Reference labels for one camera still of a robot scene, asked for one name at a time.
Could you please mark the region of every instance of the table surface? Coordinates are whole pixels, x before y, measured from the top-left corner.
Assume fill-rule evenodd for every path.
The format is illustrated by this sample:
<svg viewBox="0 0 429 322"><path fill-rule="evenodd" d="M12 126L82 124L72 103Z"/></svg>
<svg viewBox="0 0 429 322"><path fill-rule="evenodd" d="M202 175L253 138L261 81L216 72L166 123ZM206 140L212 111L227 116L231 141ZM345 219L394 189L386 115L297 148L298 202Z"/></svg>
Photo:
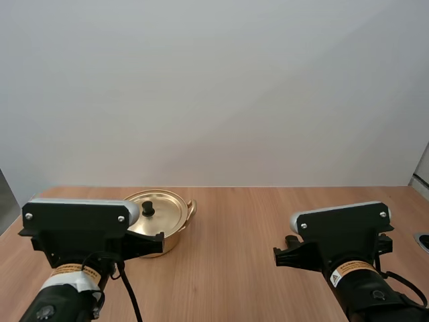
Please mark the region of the table surface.
<svg viewBox="0 0 429 322"><path fill-rule="evenodd" d="M142 188L57 187L43 197L123 199ZM413 233L429 231L429 203L411 187L359 188L169 188L198 212L178 246L159 258L126 262L145 322L333 321L345 316L322 275L276 267L273 247L285 248L289 218L297 211L382 201L392 212L393 253L381 257L429 295L429 254ZM18 321L51 268L29 238L19 237L19 218L0 237L0 316ZM417 301L396 281L396 290ZM127 291L110 280L99 321L135 321Z"/></svg>

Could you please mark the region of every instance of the orange label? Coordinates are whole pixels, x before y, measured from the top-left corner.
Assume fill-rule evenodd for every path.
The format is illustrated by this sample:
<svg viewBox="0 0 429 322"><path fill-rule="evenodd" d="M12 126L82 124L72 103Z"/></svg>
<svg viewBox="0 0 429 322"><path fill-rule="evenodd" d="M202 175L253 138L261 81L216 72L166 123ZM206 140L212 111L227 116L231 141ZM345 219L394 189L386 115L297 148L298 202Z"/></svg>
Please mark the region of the orange label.
<svg viewBox="0 0 429 322"><path fill-rule="evenodd" d="M80 272L81 268L82 268L82 265L80 264L61 265L52 272L51 276L64 274L64 273ZM93 270L91 267L85 266L83 268L83 271L86 275L92 278L95 284L98 284L100 282L101 275L96 270Z"/></svg>
<svg viewBox="0 0 429 322"><path fill-rule="evenodd" d="M330 276L330 282L334 287L336 287L344 276L354 270L373 270L376 272L376 269L371 264L362 262L361 260L352 260L337 267Z"/></svg>

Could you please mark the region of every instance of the brass pot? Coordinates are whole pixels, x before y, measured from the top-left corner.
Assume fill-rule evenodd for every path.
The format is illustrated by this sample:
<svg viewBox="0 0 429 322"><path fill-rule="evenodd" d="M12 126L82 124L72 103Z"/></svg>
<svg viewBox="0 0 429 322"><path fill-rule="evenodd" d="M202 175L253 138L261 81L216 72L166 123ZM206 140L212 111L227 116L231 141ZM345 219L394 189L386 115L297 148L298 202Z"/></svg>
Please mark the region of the brass pot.
<svg viewBox="0 0 429 322"><path fill-rule="evenodd" d="M140 208L139 219L128 230L149 236L164 232L164 251L144 258L158 257L172 250L196 213L195 200L186 203L182 197L167 190L141 191L125 200L136 203Z"/></svg>

